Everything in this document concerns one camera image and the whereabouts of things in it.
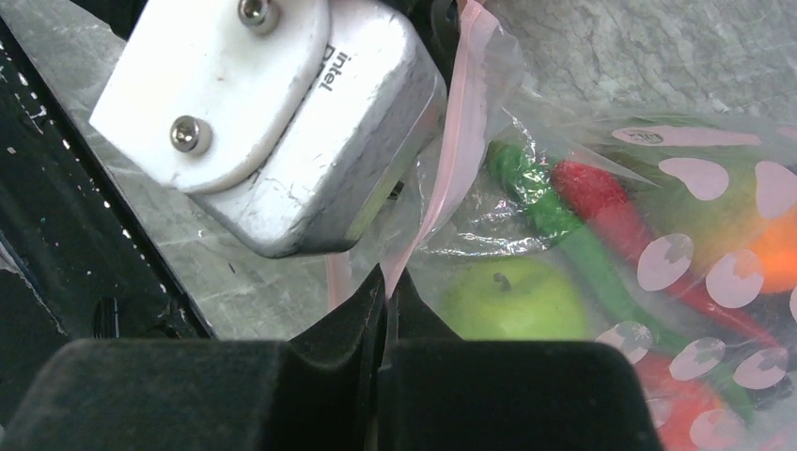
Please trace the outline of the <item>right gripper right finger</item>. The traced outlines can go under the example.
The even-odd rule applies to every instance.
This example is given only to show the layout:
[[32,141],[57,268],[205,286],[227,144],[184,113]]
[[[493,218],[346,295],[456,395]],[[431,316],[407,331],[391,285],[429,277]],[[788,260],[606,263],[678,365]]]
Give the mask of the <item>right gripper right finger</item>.
[[585,341],[466,341],[408,273],[386,301],[381,450],[659,450],[639,379]]

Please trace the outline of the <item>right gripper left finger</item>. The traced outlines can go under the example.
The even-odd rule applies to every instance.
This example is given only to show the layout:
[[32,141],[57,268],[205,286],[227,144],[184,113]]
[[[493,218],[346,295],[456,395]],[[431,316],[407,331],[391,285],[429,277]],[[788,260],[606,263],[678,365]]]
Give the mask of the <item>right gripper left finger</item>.
[[81,339],[5,430],[5,450],[360,450],[382,272],[288,341]]

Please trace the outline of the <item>red fake chili pepper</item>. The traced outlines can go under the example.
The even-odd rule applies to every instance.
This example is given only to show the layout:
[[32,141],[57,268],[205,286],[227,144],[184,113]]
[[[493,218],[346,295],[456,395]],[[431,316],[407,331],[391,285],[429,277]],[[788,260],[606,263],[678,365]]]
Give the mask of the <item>red fake chili pepper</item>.
[[[557,193],[586,221],[604,243],[631,267],[637,268],[643,252],[654,241],[642,216],[624,188],[610,173],[594,166],[562,161],[555,165],[552,182]],[[781,343],[749,315],[717,304],[703,283],[683,274],[663,288],[670,297],[760,345],[779,348]]]

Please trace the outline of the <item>green fake apple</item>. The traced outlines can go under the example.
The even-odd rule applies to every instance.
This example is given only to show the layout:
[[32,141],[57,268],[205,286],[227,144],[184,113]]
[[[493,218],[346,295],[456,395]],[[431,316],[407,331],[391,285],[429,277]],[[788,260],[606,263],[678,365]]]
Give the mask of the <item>green fake apple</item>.
[[470,340],[587,340],[579,288],[532,257],[480,260],[451,279],[439,317]]

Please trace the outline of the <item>clear zip top bag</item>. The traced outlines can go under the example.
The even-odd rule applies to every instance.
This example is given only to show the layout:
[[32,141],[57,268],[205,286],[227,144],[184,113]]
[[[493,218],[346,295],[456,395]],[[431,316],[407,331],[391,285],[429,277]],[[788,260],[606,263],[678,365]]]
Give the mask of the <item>clear zip top bag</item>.
[[796,125],[524,86],[479,1],[380,220],[382,450],[792,450]]

